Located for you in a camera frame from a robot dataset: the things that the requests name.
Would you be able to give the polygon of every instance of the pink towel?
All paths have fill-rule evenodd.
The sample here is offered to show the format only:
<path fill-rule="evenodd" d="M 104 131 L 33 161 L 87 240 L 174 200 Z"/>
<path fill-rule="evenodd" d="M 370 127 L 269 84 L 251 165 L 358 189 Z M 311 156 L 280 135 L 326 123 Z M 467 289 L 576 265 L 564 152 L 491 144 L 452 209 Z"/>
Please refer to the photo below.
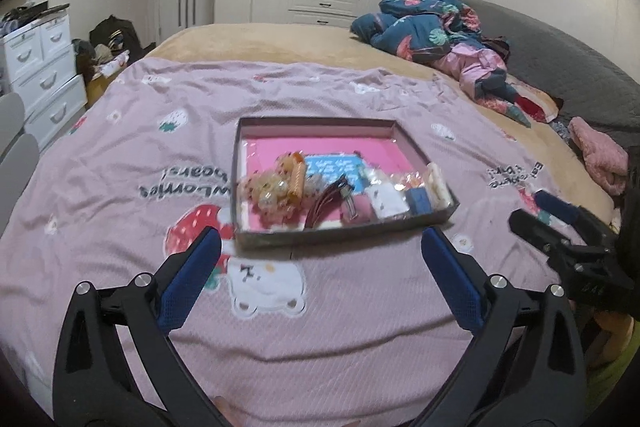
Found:
<path fill-rule="evenodd" d="M 569 123 L 571 138 L 582 150 L 587 172 L 611 196 L 625 191 L 628 156 L 609 136 L 592 129 L 579 116 Z"/>

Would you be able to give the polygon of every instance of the gray quilted cover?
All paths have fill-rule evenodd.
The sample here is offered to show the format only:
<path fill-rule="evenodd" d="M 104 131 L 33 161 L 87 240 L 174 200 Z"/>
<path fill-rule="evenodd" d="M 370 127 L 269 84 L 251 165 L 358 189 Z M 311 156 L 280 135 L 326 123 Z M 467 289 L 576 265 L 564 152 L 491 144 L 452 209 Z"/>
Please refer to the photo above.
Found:
<path fill-rule="evenodd" d="M 478 12 L 482 33 L 505 36 L 509 72 L 564 100 L 560 120 L 581 116 L 622 147 L 640 145 L 640 84 L 583 42 L 514 10 L 461 0 Z"/>

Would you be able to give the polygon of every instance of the beige blanket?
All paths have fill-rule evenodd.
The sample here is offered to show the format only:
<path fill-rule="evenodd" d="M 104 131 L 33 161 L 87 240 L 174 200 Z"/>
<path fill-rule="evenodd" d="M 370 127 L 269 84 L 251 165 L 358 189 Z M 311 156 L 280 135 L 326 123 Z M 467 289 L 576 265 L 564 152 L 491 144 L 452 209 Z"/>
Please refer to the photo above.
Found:
<path fill-rule="evenodd" d="M 253 60 L 261 62 L 316 62 L 326 66 L 369 70 L 385 68 L 395 74 L 432 80 L 442 73 L 385 54 L 363 44 L 343 28 L 305 25 L 210 25 L 185 30 L 165 41 L 150 56 L 178 62 L 198 60 Z M 446 77 L 462 94 L 458 83 Z M 605 223 L 613 216 L 613 201 L 590 178 L 569 147 L 546 124 L 531 129 L 483 107 L 478 111 L 513 136 L 550 171 L 562 197 L 588 208 Z"/>

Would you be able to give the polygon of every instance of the pink blanket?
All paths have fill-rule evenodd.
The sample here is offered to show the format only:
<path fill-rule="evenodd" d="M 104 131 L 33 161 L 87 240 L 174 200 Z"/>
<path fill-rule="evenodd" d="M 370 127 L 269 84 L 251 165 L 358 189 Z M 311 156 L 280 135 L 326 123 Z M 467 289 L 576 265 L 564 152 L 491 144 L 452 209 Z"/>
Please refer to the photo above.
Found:
<path fill-rule="evenodd" d="M 569 122 L 569 132 L 582 151 L 584 166 L 593 181 L 611 196 L 622 194 L 629 163 L 625 150 L 610 136 L 592 129 L 579 116 Z"/>
<path fill-rule="evenodd" d="M 470 334 L 422 260 L 420 230 L 268 253 L 235 244 L 234 134 L 241 116 L 257 115 L 398 120 L 461 202 L 445 227 L 453 244 L 516 286 L 557 281 L 507 222 L 516 208 L 548 219 L 530 197 L 536 188 L 557 194 L 548 170 L 446 83 L 316 64 L 147 58 L 44 154 L 0 239 L 0 343 L 32 391 L 50 392 L 78 282 L 126 284 L 213 225 L 226 262 L 171 339 L 205 393 L 223 396 L 243 425 L 393 426 L 434 397 Z M 260 277 L 243 278 L 246 264 Z M 143 395 L 158 403 L 123 339 Z"/>

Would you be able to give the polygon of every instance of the blue gripper pad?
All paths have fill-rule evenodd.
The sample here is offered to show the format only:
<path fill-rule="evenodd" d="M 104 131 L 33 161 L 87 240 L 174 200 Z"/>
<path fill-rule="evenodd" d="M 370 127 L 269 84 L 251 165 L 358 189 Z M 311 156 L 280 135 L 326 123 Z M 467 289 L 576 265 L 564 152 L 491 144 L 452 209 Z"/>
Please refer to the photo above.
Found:
<path fill-rule="evenodd" d="M 578 207 L 571 203 L 566 203 L 560 198 L 552 196 L 545 190 L 539 190 L 533 196 L 536 205 L 546 210 L 549 214 L 556 216 L 568 225 L 573 225 L 578 219 Z"/>
<path fill-rule="evenodd" d="M 434 228 L 422 233 L 422 258 L 438 284 L 458 325 L 474 335 L 484 327 L 482 297 L 451 251 Z"/>
<path fill-rule="evenodd" d="M 162 293 L 158 326 L 162 333 L 178 330 L 191 312 L 222 252 L 218 230 L 211 229 L 196 245 L 180 271 Z"/>

